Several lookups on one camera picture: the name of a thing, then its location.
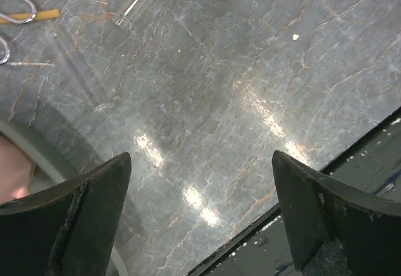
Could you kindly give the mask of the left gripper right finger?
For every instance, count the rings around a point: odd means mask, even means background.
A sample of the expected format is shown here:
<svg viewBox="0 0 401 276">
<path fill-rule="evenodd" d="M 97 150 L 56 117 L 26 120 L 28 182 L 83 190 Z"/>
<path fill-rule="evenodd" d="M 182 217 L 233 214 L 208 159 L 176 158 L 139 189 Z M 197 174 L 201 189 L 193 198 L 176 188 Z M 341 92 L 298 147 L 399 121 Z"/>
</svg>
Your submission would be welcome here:
<svg viewBox="0 0 401 276">
<path fill-rule="evenodd" d="M 296 271 L 400 275 L 400 203 L 363 192 L 275 151 L 276 193 Z"/>
</svg>

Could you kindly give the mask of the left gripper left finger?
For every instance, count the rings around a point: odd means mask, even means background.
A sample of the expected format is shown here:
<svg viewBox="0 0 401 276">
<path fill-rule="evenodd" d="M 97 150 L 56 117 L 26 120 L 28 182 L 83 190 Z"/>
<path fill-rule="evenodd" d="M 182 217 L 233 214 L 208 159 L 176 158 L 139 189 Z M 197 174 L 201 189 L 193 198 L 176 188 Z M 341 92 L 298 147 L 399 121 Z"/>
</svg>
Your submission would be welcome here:
<svg viewBox="0 0 401 276">
<path fill-rule="evenodd" d="M 1 205 L 1 275 L 105 275 L 130 175 L 124 152 Z"/>
</svg>

